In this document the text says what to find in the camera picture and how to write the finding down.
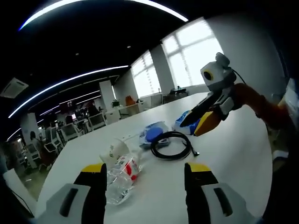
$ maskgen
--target white desk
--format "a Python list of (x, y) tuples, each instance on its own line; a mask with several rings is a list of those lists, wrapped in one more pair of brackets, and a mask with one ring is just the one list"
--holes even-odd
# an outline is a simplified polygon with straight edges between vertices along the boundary
[[(158, 106), (68, 142), (43, 185), (36, 215), (45, 210), (46, 201), (64, 184), (75, 181), (82, 168), (99, 162), (99, 154), (109, 150), (113, 138), (134, 136), (146, 125), (161, 120), (171, 126), (184, 111), (192, 109), (205, 96), (206, 93), (199, 93)], [(246, 200), (247, 208), (254, 216), (261, 216), (268, 202), (272, 180), (271, 149), (263, 121), (244, 106), (231, 111), (229, 117), (213, 131), (190, 137), (190, 141), (200, 152), (196, 159), (190, 153), (184, 160), (163, 161), (151, 151), (143, 153), (143, 170), (131, 197), (121, 205), (107, 205), (105, 223), (122, 220), (124, 224), (187, 224), (186, 161), (208, 165), (218, 181), (227, 183)], [(130, 146), (137, 142), (136, 136), (126, 143)], [(161, 152), (174, 154), (183, 147), (174, 141)]]

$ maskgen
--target plastic water bottle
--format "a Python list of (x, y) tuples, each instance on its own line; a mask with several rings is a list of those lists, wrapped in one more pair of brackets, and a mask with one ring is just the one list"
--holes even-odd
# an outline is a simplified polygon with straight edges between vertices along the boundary
[(107, 202), (110, 204), (123, 202), (128, 197), (128, 192), (132, 189), (139, 172), (138, 156), (127, 154), (119, 158), (107, 171)]

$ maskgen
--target ceiling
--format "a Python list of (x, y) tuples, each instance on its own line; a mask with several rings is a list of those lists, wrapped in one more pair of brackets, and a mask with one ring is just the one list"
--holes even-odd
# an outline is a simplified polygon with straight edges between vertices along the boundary
[[(0, 105), (3, 106), (0, 116), (4, 124), (0, 129), (2, 140), (6, 140), (19, 128), (20, 116), (28, 109), (38, 115), (60, 102), (98, 90), (99, 81), (90, 81), (119, 76), (129, 68), (94, 73), (62, 84), (36, 97), (8, 119), (9, 114), (31, 96), (53, 84), (90, 71), (131, 65), (142, 53), (185, 24), (171, 14), (137, 2), (85, 0), (50, 11), (18, 31), (35, 12), (57, 1), (9, 1), (6, 7), (12, 15), (6, 19), (3, 28), (6, 49), (2, 53), (5, 55), (5, 63), (0, 90), (13, 77), (27, 83), (29, 87), (15, 99), (0, 98)], [(200, 0), (154, 1), (190, 21), (201, 16), (244, 10), (248, 6)], [(116, 77), (107, 79), (114, 83)]]

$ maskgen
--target air conditioner vent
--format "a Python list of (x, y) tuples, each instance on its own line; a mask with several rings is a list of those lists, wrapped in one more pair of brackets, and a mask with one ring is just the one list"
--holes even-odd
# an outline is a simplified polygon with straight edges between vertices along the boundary
[(16, 98), (28, 85), (17, 78), (13, 78), (3, 89), (1, 97)]

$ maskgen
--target black cable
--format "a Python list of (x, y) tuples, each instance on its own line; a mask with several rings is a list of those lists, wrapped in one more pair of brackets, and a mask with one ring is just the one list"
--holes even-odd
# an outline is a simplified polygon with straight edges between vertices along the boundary
[(244, 81), (244, 79), (239, 75), (239, 73), (236, 72), (234, 69), (233, 69), (233, 71), (234, 71), (234, 73), (236, 73), (238, 75), (238, 77), (240, 77), (240, 79), (244, 82), (244, 84), (247, 85), (246, 82)]
[(21, 198), (17, 193), (15, 193), (13, 190), (11, 190), (11, 191), (12, 191), (15, 195), (17, 195), (17, 196), (18, 196), (18, 197), (25, 203), (25, 205), (27, 206), (27, 208), (28, 208), (30, 214), (34, 217), (32, 211), (30, 210), (30, 208), (29, 208), (29, 206), (27, 205), (27, 203), (25, 202), (25, 200), (24, 200), (23, 198)]
[[(186, 143), (183, 142), (183, 144), (186, 146), (186, 148), (181, 153), (176, 154), (176, 155), (163, 155), (163, 154), (159, 153), (156, 149), (157, 143), (162, 139), (166, 139), (166, 138), (170, 138), (170, 137), (177, 137), (177, 138), (184, 139), (186, 141)], [(150, 149), (156, 157), (158, 157), (160, 159), (165, 159), (165, 160), (178, 160), (178, 159), (185, 158), (190, 154), (191, 151), (194, 156), (199, 155), (198, 152), (194, 151), (194, 149), (191, 145), (191, 142), (189, 141), (187, 136), (185, 136), (181, 132), (176, 132), (176, 131), (165, 132), (163, 134), (158, 135), (151, 143)]]

